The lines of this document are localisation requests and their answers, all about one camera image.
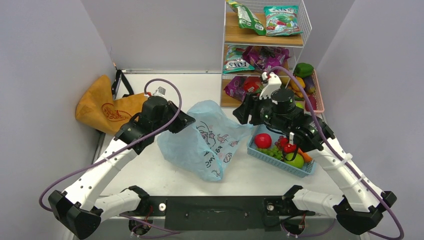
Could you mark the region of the red toy apple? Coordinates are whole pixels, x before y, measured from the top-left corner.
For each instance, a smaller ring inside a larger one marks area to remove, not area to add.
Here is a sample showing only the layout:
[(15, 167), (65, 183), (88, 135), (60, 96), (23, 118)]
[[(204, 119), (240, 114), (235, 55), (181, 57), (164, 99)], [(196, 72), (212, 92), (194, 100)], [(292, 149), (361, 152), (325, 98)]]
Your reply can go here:
[(272, 146), (273, 140), (267, 133), (260, 133), (254, 137), (254, 143), (259, 149), (268, 149)]

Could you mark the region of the purple candy bag middle shelf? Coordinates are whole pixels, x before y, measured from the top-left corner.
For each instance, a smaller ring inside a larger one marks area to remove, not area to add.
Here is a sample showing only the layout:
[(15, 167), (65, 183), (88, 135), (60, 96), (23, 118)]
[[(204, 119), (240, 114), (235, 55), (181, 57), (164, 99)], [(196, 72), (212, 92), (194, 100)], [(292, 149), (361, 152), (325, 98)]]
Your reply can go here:
[(242, 54), (243, 60), (256, 72), (268, 72), (271, 68), (283, 67), (290, 58), (288, 48), (280, 46), (248, 46)]

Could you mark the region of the purple toy grapes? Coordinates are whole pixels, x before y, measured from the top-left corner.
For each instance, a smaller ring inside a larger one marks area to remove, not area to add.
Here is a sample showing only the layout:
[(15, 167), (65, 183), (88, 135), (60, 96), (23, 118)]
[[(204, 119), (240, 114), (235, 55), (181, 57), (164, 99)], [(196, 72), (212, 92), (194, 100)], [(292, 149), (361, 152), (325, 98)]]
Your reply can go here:
[(280, 150), (282, 151), (283, 148), (289, 143), (289, 139), (286, 138), (285, 136), (279, 136), (277, 141), (274, 143), (274, 145)]

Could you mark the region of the purple candy bag bottom shelf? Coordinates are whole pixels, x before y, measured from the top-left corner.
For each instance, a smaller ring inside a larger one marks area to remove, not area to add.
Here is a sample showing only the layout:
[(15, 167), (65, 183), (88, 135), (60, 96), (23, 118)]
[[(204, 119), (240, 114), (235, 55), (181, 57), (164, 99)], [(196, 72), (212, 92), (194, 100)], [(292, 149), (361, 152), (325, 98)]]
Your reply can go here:
[(236, 99), (240, 102), (244, 100), (244, 97), (246, 95), (246, 91), (244, 90), (244, 83), (246, 81), (247, 77), (245, 76), (235, 76), (225, 87), (224, 92), (232, 97), (233, 99)]

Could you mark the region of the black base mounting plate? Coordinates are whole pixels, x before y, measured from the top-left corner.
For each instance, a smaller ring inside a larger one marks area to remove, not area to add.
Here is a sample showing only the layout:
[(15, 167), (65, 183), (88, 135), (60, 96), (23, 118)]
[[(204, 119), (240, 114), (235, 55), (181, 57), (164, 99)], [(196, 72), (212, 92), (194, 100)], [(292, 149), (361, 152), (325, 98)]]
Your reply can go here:
[(151, 196), (129, 214), (161, 218), (175, 231), (277, 231), (283, 220), (315, 212), (298, 210), (281, 196)]

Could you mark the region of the green toy grapes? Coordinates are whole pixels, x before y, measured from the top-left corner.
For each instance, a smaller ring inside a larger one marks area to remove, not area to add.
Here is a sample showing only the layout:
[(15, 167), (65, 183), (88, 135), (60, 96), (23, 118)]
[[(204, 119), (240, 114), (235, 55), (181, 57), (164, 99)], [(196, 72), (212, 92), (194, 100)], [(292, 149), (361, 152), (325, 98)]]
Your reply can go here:
[(282, 160), (283, 152), (279, 150), (277, 147), (271, 147), (271, 148), (257, 148), (257, 151), (259, 151), (262, 154), (265, 154), (269, 157), (272, 157), (278, 161)]

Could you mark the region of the orange cloth tote bag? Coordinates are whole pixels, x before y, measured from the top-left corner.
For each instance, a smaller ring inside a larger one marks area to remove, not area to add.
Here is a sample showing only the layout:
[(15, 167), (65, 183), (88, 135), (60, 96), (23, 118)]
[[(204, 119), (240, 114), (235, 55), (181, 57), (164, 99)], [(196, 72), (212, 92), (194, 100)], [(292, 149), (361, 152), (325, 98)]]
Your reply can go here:
[(75, 119), (108, 135), (115, 135), (122, 125), (142, 110), (147, 97), (140, 94), (113, 99), (111, 80), (100, 76), (79, 100)]

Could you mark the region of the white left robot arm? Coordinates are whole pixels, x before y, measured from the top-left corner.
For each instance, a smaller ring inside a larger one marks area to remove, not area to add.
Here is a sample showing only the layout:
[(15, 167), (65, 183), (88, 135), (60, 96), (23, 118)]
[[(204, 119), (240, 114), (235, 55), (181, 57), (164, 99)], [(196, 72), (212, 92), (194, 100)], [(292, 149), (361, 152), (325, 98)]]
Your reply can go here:
[(84, 240), (111, 217), (130, 211), (145, 214), (149, 210), (149, 195), (136, 185), (108, 197), (100, 194), (130, 161), (154, 142), (157, 134), (179, 133), (195, 121), (172, 101), (161, 96), (148, 97), (141, 112), (120, 127), (103, 154), (78, 180), (48, 196), (55, 218)]

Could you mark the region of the orange toy fruit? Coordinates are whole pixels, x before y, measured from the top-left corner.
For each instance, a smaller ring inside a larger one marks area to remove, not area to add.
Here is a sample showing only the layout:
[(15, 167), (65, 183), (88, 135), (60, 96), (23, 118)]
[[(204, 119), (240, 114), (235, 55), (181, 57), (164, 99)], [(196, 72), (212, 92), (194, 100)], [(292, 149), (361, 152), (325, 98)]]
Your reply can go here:
[(310, 163), (313, 159), (305, 152), (303, 152), (300, 148), (297, 150), (297, 154), (301, 155), (304, 163)]

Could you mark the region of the teal candy bag top right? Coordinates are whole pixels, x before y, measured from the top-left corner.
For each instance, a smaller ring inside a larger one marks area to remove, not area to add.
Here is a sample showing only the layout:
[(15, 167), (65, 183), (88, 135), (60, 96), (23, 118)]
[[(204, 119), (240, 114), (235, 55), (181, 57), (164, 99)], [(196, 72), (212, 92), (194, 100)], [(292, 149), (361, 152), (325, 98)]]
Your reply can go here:
[(303, 33), (298, 23), (298, 5), (267, 5), (263, 11), (267, 37), (286, 37)]

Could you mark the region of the light blue plastic grocery bag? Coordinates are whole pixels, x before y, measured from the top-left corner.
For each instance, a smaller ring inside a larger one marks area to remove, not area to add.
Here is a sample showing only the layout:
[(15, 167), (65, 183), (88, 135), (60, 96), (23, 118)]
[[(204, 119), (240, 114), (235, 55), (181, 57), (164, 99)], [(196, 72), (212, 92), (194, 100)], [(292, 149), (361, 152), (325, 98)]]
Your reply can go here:
[(164, 159), (208, 182), (218, 182), (234, 157), (241, 140), (253, 125), (226, 116), (212, 100), (196, 103), (187, 114), (195, 119), (179, 133), (161, 133), (156, 141)]

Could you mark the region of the yellow toy bell pepper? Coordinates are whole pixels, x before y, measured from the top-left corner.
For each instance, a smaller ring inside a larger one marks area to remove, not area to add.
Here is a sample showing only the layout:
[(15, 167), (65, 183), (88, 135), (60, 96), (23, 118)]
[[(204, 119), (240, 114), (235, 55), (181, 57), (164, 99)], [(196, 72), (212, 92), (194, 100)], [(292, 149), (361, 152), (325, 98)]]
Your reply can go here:
[(291, 88), (295, 91), (295, 92), (301, 92), (301, 89), (305, 88), (305, 82), (302, 78), (295, 76), (295, 79), (297, 80), (297, 82), (299, 84), (296, 84), (295, 81), (293, 81), (292, 79), (289, 81), (289, 85), (291, 86)]

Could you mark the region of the green toy bell pepper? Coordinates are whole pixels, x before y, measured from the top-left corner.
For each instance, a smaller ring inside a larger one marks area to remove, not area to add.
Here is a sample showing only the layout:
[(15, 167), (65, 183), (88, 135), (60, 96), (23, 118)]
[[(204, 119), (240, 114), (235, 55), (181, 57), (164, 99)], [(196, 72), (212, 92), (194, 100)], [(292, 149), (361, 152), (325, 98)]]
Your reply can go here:
[(315, 68), (311, 64), (300, 62), (295, 66), (293, 75), (303, 79), (311, 76), (314, 73), (314, 70)]

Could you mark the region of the green snack bag top left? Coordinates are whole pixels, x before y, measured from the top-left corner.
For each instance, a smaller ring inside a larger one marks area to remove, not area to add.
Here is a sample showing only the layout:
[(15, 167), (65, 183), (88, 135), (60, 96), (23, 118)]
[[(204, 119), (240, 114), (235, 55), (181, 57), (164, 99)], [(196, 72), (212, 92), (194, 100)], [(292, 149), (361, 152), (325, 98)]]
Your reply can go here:
[(259, 36), (266, 35), (264, 25), (247, 6), (235, 0), (226, 0), (225, 2), (237, 14), (239, 28), (253, 30)]

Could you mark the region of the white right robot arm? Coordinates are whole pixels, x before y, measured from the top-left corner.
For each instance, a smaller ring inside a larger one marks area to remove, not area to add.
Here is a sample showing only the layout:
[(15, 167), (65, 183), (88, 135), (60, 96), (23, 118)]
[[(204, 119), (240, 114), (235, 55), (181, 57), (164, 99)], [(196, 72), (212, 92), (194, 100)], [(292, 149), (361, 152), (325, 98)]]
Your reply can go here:
[(287, 136), (342, 191), (341, 195), (332, 195), (294, 185), (282, 197), (286, 213), (320, 213), (336, 219), (350, 233), (361, 235), (375, 228), (396, 202), (394, 193), (381, 190), (358, 169), (321, 118), (296, 106), (291, 90), (281, 88), (267, 98), (249, 93), (233, 115), (241, 124), (263, 125)]

